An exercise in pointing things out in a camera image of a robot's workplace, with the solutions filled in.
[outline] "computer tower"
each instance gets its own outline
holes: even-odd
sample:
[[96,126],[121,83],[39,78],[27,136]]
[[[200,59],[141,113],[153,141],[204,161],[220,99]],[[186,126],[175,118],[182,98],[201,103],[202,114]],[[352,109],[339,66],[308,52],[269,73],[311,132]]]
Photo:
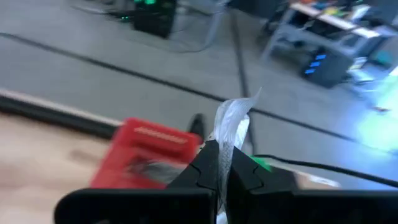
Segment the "computer tower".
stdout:
[[301,75],[312,83],[332,88],[345,79],[347,70],[353,63],[353,58],[319,48],[304,66]]
[[168,38],[174,23],[177,0],[137,0],[135,30]]

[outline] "black floor line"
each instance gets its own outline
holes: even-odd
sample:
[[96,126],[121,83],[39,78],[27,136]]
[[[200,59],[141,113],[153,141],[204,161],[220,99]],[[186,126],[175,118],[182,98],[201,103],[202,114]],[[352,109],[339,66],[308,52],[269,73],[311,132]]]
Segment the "black floor line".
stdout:
[[[236,65],[238,66],[238,75],[239,75],[239,84],[241,87],[241,96],[242,97],[250,97],[248,81],[246,79],[246,69],[244,65],[244,58],[242,53],[242,45],[241,38],[239,36],[239,26],[236,20],[236,15],[233,10],[229,10],[229,16],[231,18],[231,33],[232,40],[234,45],[234,51],[236,54]],[[248,114],[250,117],[249,129],[248,129],[248,140],[252,146],[252,153],[257,154],[257,142],[254,133],[254,124],[253,116],[251,113]]]
[[[223,98],[223,97],[220,97],[220,96],[215,96],[215,95],[212,95],[212,94],[209,94],[209,93],[204,93],[202,91],[194,90],[194,89],[191,89],[191,88],[188,88],[188,87],[185,87],[185,86],[178,85],[176,83],[168,82],[168,81],[161,80],[161,79],[158,79],[158,78],[154,78],[154,77],[151,77],[151,76],[148,76],[148,75],[145,75],[145,74],[134,72],[134,71],[126,69],[126,68],[121,68],[121,67],[113,65],[111,63],[102,62],[102,61],[99,61],[99,60],[96,60],[96,59],[93,59],[93,58],[89,58],[89,57],[84,56],[84,55],[79,55],[79,54],[76,54],[76,53],[73,53],[73,52],[69,52],[67,50],[60,49],[60,48],[57,48],[57,47],[49,46],[49,45],[46,45],[46,44],[41,44],[41,43],[36,42],[34,40],[29,40],[29,39],[26,39],[24,37],[20,37],[18,35],[5,34],[5,33],[0,32],[0,37],[4,37],[4,38],[7,38],[7,39],[16,41],[16,42],[20,42],[22,44],[26,44],[26,45],[29,45],[29,46],[37,47],[39,49],[46,50],[46,51],[49,51],[49,52],[53,52],[53,53],[56,53],[56,54],[59,54],[59,55],[63,55],[63,56],[66,56],[66,57],[74,58],[74,59],[77,59],[77,60],[92,64],[92,65],[96,65],[96,66],[107,68],[107,69],[110,69],[110,70],[113,70],[113,71],[125,73],[127,75],[131,75],[131,76],[134,76],[134,77],[137,77],[137,78],[141,78],[141,79],[144,79],[144,80],[147,80],[147,81],[150,81],[150,82],[154,82],[154,83],[165,85],[165,86],[168,86],[168,87],[171,87],[171,88],[182,90],[182,91],[185,91],[187,93],[191,93],[191,94],[194,94],[194,95],[202,96],[204,98],[208,98],[208,99],[211,99],[211,100],[215,100],[215,101],[219,101],[219,102],[227,100],[226,98]],[[293,120],[293,119],[285,118],[283,116],[271,113],[269,111],[259,110],[257,108],[253,108],[251,110],[251,112],[255,112],[255,113],[261,114],[263,116],[274,118],[274,119],[277,119],[279,121],[285,121],[287,123],[294,124],[294,125],[300,126],[302,128],[310,129],[312,131],[316,131],[316,132],[319,132],[319,133],[327,134],[329,136],[333,136],[333,137],[336,137],[336,138],[344,139],[344,140],[351,141],[351,142],[358,142],[357,140],[355,140],[353,138],[350,138],[348,136],[345,136],[345,135],[342,135],[342,134],[338,134],[338,133],[334,133],[333,131],[328,131],[328,130],[325,130],[325,129],[322,129],[322,128],[318,128],[318,127],[312,126],[310,124],[306,124],[306,123],[303,123],[303,122],[300,122],[300,121]]]

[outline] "white desk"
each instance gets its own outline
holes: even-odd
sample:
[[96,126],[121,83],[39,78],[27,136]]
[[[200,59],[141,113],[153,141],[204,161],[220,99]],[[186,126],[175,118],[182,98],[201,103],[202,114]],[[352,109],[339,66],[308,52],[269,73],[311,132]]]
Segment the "white desk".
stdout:
[[[274,32],[273,36],[270,38],[268,41],[262,55],[261,59],[265,60],[272,52],[272,49],[275,47],[277,41],[283,36],[283,35],[294,35],[296,37],[299,37],[300,39],[307,40],[311,43],[324,46],[328,49],[333,49],[343,55],[347,55],[349,57],[354,57],[355,54],[359,49],[361,49],[366,43],[368,42],[369,39],[374,38],[374,37],[379,37],[380,34],[376,31],[367,29],[367,28],[357,28],[351,31],[352,34],[355,34],[360,37],[360,39],[357,41],[354,47],[348,47],[344,45],[344,41],[346,41],[346,38],[342,38],[340,40],[330,40],[327,39],[326,37],[322,37],[320,35],[314,34],[313,32],[309,32],[305,29],[298,29],[295,26],[292,26],[289,24],[289,21],[292,20],[293,15],[295,12],[301,12],[304,13],[310,17],[316,16],[319,13],[321,13],[320,10],[315,9],[311,6],[308,6],[306,4],[302,4],[299,2],[293,3],[289,6],[289,9],[287,12],[284,14],[282,19],[280,20],[279,26],[277,30]],[[318,20],[326,22],[332,26],[338,27],[342,30],[350,30],[357,25],[353,24],[350,21],[346,21],[344,19],[340,19],[335,16],[331,16],[328,14],[323,14],[319,17],[317,17]]]

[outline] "green light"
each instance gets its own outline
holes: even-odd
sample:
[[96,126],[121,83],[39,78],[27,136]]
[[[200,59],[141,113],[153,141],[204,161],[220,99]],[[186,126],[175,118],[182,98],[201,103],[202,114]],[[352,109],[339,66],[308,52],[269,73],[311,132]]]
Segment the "green light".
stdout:
[[156,0],[145,0],[146,4],[155,4]]

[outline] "chair leg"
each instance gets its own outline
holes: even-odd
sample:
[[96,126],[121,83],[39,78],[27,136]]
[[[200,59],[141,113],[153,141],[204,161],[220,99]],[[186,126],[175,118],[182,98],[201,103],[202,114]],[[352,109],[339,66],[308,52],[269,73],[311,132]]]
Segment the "chair leg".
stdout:
[[216,14],[213,14],[211,16],[211,22],[210,22],[209,30],[207,32],[205,46],[209,46],[214,41],[214,38],[216,37],[216,34],[217,34],[218,26],[220,25],[221,18],[223,17],[223,14],[224,14],[224,11],[217,12]]

